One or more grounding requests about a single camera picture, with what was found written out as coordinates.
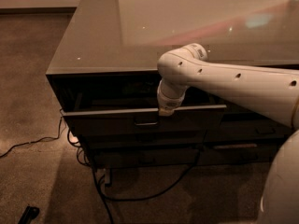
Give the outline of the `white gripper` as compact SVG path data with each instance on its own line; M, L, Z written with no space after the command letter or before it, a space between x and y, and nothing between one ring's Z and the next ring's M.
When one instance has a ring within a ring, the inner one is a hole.
M157 90L159 115L170 117L180 107L185 97L185 87L162 79Z

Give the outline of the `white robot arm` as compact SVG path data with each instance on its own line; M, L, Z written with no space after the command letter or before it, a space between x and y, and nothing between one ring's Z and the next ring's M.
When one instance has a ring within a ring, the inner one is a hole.
M159 114L170 116L195 87L299 129L299 72L236 64L210 63L199 44L173 49L161 56L157 90Z

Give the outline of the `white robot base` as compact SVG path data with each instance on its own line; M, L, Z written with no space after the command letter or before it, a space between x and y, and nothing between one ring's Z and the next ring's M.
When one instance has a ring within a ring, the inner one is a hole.
M271 164L256 224L299 224L299 131Z

